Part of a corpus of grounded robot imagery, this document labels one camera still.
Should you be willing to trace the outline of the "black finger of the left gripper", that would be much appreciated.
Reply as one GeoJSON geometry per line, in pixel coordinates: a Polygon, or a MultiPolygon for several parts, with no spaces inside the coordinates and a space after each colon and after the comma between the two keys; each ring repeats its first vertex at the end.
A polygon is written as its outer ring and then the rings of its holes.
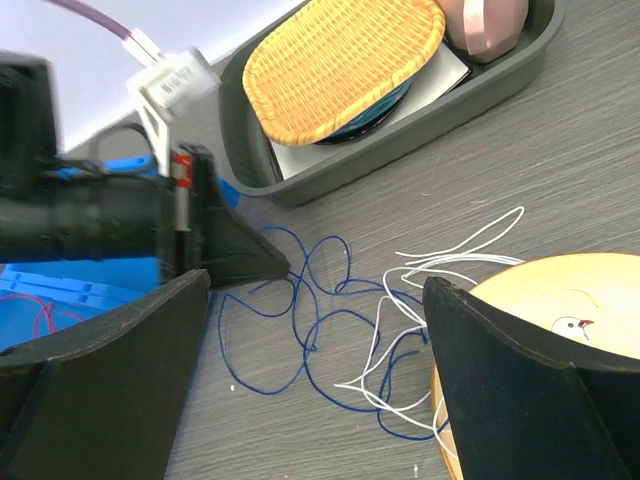
{"type": "Polygon", "coordinates": [[[192,147],[192,213],[196,227],[197,267],[210,277],[212,290],[286,278],[286,256],[232,208],[218,184],[213,154],[192,147]]]}

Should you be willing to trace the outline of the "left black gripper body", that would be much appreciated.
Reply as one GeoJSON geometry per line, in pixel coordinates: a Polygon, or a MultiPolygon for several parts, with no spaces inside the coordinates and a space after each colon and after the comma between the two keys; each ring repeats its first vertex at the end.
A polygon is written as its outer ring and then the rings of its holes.
{"type": "Polygon", "coordinates": [[[168,176],[92,165],[45,178],[29,197],[2,196],[2,263],[155,257],[163,283],[196,269],[193,158],[170,160],[168,176]]]}

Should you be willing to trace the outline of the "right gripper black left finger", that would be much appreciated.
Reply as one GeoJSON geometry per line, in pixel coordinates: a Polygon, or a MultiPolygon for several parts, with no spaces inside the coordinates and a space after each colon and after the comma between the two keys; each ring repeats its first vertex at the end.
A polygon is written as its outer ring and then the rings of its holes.
{"type": "Polygon", "coordinates": [[[1,354],[5,479],[160,479],[204,333],[209,276],[1,354]]]}

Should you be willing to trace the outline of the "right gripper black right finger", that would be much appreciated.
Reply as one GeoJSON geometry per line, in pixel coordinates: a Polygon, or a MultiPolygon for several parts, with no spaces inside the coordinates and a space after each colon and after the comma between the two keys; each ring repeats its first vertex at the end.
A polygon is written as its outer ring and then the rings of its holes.
{"type": "Polygon", "coordinates": [[[499,310],[440,277],[424,312],[467,479],[635,479],[639,363],[499,310]]]}

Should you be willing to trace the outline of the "blue three-compartment plastic bin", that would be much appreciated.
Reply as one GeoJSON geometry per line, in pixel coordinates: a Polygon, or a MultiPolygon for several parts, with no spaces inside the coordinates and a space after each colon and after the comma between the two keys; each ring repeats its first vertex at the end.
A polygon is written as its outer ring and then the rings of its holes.
{"type": "Polygon", "coordinates": [[[46,230],[21,222],[34,218],[38,206],[1,200],[1,348],[55,333],[136,300],[159,285],[154,257],[101,261],[57,260],[32,249],[15,253],[21,243],[46,230]]]}

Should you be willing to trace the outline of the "round wooden decorated coaster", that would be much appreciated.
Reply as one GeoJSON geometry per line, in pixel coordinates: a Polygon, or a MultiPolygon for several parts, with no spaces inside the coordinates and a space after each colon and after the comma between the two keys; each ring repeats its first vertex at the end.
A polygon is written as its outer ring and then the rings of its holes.
{"type": "Polygon", "coordinates": [[[639,258],[578,253],[511,267],[471,295],[573,342],[639,363],[639,258]]]}

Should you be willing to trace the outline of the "orange woven square plate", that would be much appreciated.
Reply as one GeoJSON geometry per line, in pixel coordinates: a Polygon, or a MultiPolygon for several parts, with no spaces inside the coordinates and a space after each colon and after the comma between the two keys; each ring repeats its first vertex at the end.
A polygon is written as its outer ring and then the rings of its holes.
{"type": "Polygon", "coordinates": [[[445,27],[435,1],[309,1],[254,48],[242,86],[271,140],[316,143],[413,77],[445,27]]]}

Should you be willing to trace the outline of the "white square plate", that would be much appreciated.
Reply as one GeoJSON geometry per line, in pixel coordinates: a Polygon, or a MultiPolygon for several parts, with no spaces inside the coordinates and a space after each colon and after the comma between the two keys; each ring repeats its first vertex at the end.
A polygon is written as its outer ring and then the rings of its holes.
{"type": "Polygon", "coordinates": [[[414,76],[412,85],[385,115],[365,130],[342,137],[341,142],[320,143],[302,147],[286,147],[267,139],[266,145],[277,172],[278,180],[287,180],[324,160],[337,155],[347,147],[362,144],[367,137],[381,133],[391,125],[434,103],[456,88],[471,74],[471,67],[461,60],[446,43],[442,43],[432,59],[414,76]]]}

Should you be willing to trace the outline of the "dark green plastic tray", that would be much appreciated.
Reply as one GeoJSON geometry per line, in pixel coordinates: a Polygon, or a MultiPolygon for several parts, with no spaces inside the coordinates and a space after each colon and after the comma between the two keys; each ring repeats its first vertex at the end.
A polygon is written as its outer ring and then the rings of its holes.
{"type": "Polygon", "coordinates": [[[244,65],[269,25],[230,54],[221,67],[218,93],[221,165],[241,194],[286,207],[303,205],[447,134],[525,88],[542,68],[549,43],[565,18],[564,1],[532,1],[516,48],[471,67],[459,86],[430,101],[427,75],[418,75],[398,108],[367,135],[330,146],[271,145],[242,88],[244,65]]]}

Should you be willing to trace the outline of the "pink mug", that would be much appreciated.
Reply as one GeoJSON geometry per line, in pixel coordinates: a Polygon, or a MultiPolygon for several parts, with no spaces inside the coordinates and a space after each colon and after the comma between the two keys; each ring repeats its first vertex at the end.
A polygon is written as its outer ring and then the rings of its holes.
{"type": "Polygon", "coordinates": [[[529,13],[527,0],[441,0],[449,43],[487,64],[513,50],[529,13]]]}

